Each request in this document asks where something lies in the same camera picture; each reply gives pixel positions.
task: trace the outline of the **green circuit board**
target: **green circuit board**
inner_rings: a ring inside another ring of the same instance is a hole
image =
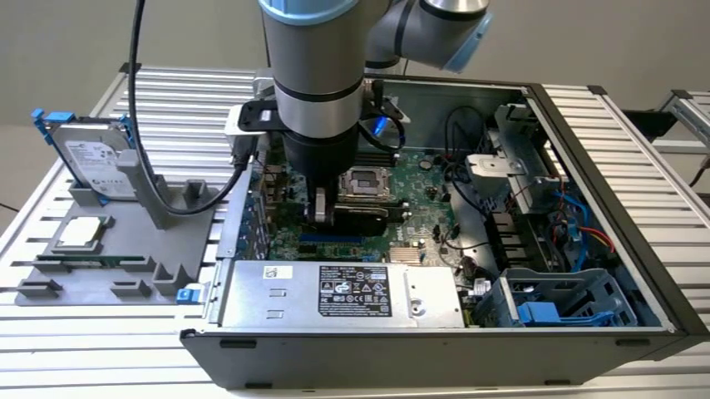
[[[423,151],[403,151],[397,166],[387,168],[391,197],[410,203],[411,216],[401,224],[387,224],[382,236],[363,237],[362,243],[305,242],[301,239],[302,234],[315,233],[314,227],[307,225],[303,219],[306,180],[291,170],[284,160],[270,158],[270,165],[283,162],[282,167],[287,175],[284,186],[293,189],[293,195],[291,198],[267,206],[271,209],[268,258],[382,262],[389,261],[391,248],[417,246],[421,248],[422,264],[439,265],[439,244],[433,239],[433,230],[438,225],[443,234],[454,225],[454,214],[450,203],[442,201],[445,177],[441,167],[434,165],[430,170],[419,167],[422,160],[433,161],[433,158],[434,155],[427,155]],[[427,188],[437,188],[434,198],[427,195]],[[458,254],[446,254],[443,257],[455,263]]]

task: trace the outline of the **warning label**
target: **warning label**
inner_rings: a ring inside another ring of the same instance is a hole
[[[319,313],[329,318],[391,317],[383,266],[321,266]]]
[[[116,169],[118,154],[114,149],[94,141],[67,141],[71,158],[91,187],[110,198],[134,197],[128,177]]]

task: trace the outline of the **aluminum extrusion table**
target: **aluminum extrusion table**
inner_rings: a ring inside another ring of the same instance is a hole
[[[143,67],[142,135],[170,181],[222,185],[232,173],[223,135],[228,109],[252,96],[252,71]],[[120,74],[92,116],[128,112]],[[606,96],[546,86],[582,146],[639,225],[701,318],[710,325],[708,207]],[[34,397],[710,397],[710,342],[662,362],[633,362],[579,387],[227,392],[183,349],[176,332],[202,306],[20,308],[14,288],[31,271],[71,205],[70,173],[55,164],[0,238],[0,396]],[[226,204],[214,218],[200,281],[212,279]]]

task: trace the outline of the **motherboard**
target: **motherboard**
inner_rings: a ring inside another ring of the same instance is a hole
[[[275,151],[264,172],[268,258],[417,266],[458,264],[461,254],[441,241],[455,220],[439,161],[433,151],[405,150],[390,165],[365,161],[354,166],[339,179],[339,207],[382,205],[390,218],[382,220],[382,231],[374,235],[322,234],[305,220],[306,179]]]

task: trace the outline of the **power supply label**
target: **power supply label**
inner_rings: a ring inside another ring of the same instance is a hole
[[[390,318],[387,267],[321,266],[319,313],[327,318]]]

